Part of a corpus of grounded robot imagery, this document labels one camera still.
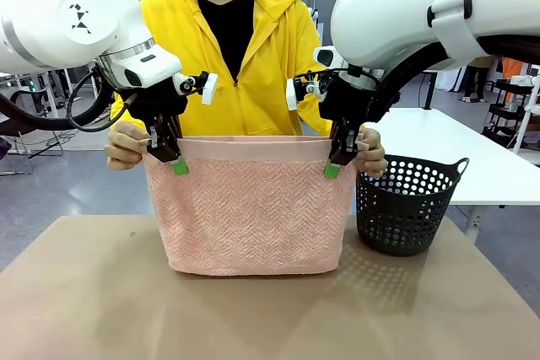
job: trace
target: yellow jacket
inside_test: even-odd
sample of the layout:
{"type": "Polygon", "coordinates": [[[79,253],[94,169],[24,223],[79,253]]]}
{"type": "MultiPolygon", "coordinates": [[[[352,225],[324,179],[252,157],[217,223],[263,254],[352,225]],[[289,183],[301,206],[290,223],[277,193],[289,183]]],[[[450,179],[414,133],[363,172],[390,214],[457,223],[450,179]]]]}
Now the yellow jacket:
{"type": "MultiPolygon", "coordinates": [[[[329,134],[331,123],[319,116],[315,96],[308,95],[298,112],[290,112],[285,100],[288,78],[322,68],[313,61],[319,36],[301,0],[255,1],[254,34],[238,83],[230,76],[197,0],[143,0],[142,8],[156,43],[180,58],[184,74],[219,75],[212,105],[202,105],[198,94],[189,97],[181,116],[184,135],[300,135],[299,116],[320,135],[329,134]]],[[[121,108],[118,99],[111,116],[121,108]]],[[[128,113],[122,120],[144,128],[128,113]]]]}

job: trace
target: person's right hand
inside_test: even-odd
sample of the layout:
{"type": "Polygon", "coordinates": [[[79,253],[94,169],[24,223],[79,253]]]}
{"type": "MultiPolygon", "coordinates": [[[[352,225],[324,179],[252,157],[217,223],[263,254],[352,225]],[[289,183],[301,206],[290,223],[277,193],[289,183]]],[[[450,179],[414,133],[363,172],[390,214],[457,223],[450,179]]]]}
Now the person's right hand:
{"type": "Polygon", "coordinates": [[[112,170],[133,169],[141,160],[149,144],[150,135],[129,121],[120,121],[109,132],[109,145],[105,147],[107,167],[112,170]]]}

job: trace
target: black basket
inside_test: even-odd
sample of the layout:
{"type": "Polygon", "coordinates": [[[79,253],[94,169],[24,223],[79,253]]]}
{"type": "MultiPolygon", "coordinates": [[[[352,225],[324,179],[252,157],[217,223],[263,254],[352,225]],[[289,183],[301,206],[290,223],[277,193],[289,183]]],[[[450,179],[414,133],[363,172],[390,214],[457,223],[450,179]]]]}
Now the black basket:
{"type": "Polygon", "coordinates": [[[388,171],[380,179],[358,173],[358,232],[370,248],[382,253],[417,255],[433,242],[469,159],[452,165],[394,155],[386,160],[388,171]]]}

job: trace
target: green tape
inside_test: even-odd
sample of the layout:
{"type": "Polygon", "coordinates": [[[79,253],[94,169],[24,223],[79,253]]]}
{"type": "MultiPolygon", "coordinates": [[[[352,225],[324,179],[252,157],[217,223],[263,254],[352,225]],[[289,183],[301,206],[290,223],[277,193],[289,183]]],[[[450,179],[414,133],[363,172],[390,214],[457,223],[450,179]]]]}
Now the green tape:
{"type": "Polygon", "coordinates": [[[186,161],[182,156],[178,158],[178,163],[173,164],[172,168],[175,171],[175,175],[177,176],[185,176],[189,173],[189,169],[187,168],[186,161]]]}
{"type": "Polygon", "coordinates": [[[324,169],[324,176],[327,179],[336,179],[341,171],[341,166],[338,164],[333,164],[331,161],[328,161],[326,168],[324,169]]]}

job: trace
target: pink fabric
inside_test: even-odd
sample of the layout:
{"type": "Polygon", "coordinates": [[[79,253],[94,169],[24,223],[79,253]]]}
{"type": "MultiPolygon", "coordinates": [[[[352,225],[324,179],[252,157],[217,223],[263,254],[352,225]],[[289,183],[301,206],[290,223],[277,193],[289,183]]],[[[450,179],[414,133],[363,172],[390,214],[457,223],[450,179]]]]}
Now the pink fabric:
{"type": "Polygon", "coordinates": [[[144,157],[170,266],[208,276],[335,270],[354,191],[354,166],[323,175],[330,141],[205,137],[179,141],[189,167],[144,157]]]}

